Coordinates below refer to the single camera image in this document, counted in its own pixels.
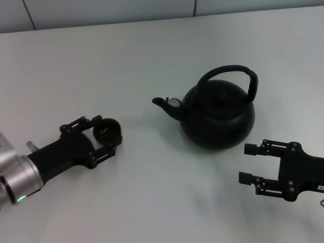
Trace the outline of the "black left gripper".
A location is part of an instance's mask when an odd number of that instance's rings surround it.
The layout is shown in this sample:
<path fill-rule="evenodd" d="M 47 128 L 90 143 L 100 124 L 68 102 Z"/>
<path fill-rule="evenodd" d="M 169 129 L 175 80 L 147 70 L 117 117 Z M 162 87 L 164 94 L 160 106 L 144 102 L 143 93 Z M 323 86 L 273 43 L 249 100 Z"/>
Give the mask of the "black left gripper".
<path fill-rule="evenodd" d="M 93 146 L 91 140 L 81 133 L 98 125 L 101 120 L 101 115 L 92 119 L 82 116 L 69 124 L 61 125 L 62 135 L 57 141 L 27 156 L 35 164 L 43 181 L 49 181 L 73 166 L 93 169 L 116 155 L 116 148 L 123 140 L 122 135 L 95 136 L 96 145 Z"/>

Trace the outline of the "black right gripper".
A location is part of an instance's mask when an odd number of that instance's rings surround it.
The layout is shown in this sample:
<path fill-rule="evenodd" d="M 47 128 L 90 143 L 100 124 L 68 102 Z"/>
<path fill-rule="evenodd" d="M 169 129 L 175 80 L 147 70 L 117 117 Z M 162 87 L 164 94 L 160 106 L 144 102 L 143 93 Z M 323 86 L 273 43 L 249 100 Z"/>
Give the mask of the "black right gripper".
<path fill-rule="evenodd" d="M 244 153 L 280 158 L 279 181 L 239 172 L 239 183 L 253 184 L 256 195 L 283 196 L 294 202 L 304 191 L 323 193 L 323 158 L 308 155 L 301 144 L 264 139 L 260 146 L 246 143 Z"/>

